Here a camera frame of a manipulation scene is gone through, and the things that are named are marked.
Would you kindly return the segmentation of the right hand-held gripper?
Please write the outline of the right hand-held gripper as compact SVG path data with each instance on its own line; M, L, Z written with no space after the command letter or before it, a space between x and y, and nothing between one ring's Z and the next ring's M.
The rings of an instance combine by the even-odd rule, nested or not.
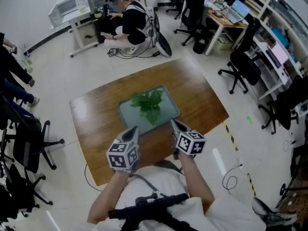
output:
M193 157L197 154L201 154L205 147L206 138L201 133L195 129L191 129L179 120L172 119L170 122L173 128L172 135L174 142L172 148L174 150L174 160L179 159L180 152Z

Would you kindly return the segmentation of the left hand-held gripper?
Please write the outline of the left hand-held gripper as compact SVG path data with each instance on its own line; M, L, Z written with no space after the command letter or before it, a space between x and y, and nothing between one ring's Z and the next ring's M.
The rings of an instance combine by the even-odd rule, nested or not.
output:
M110 168L116 171L133 173L139 160L139 134L137 126L128 128L114 139L106 152Z

